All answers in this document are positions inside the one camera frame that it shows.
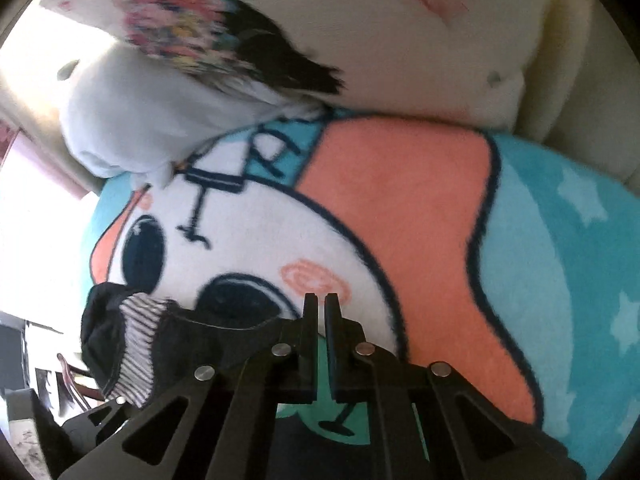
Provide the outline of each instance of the blanket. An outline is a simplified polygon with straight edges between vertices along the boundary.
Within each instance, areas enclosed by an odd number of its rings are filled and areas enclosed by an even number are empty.
[[[640,202],[510,136],[332,108],[277,119],[212,140],[165,189],[110,181],[85,245],[87,287],[126,284],[226,328],[338,292],[369,341],[451,363],[590,479],[640,414]],[[364,409],[335,433],[322,422],[343,406],[321,390],[281,416],[362,454]]]

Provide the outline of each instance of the silver rivet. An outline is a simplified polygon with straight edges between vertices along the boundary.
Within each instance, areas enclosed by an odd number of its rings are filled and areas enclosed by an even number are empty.
[[[216,374],[216,371],[213,369],[213,366],[204,365],[196,368],[196,371],[193,373],[193,376],[199,381],[208,381]]]
[[[438,377],[448,377],[451,373],[451,366],[443,361],[439,361],[431,365],[431,373]]]
[[[276,357],[286,357],[291,353],[291,346],[286,343],[277,343],[271,348],[271,353]]]
[[[372,343],[369,343],[367,341],[364,341],[362,343],[358,343],[356,345],[356,354],[358,354],[358,355],[368,356],[368,355],[372,355],[373,352],[375,352],[375,351],[376,351],[375,345],[373,345]]]

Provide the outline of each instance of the floor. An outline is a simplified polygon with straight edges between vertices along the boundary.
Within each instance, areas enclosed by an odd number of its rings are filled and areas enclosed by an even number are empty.
[[[93,193],[69,193],[14,144],[0,171],[0,310],[78,339],[80,241],[96,203]]]

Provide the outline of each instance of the black cartoon eye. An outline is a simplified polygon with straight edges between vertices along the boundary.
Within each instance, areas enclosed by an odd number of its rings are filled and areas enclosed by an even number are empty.
[[[247,330],[275,317],[299,317],[291,302],[271,283],[248,274],[224,274],[200,291],[196,310],[220,328]]]
[[[151,294],[164,267],[164,233],[152,215],[131,226],[122,250],[122,274],[127,285]]]

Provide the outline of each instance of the plush pillow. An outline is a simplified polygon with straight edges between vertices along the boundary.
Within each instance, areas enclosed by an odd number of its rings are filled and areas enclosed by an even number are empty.
[[[42,0],[185,72],[510,127],[549,0]]]
[[[86,290],[122,283],[223,328],[338,292],[368,340],[451,363],[590,480],[640,414],[640,200],[514,137],[338,110],[258,124],[165,189],[110,180],[84,246]],[[309,430],[368,441],[366,410],[336,435],[323,399],[298,412]]]

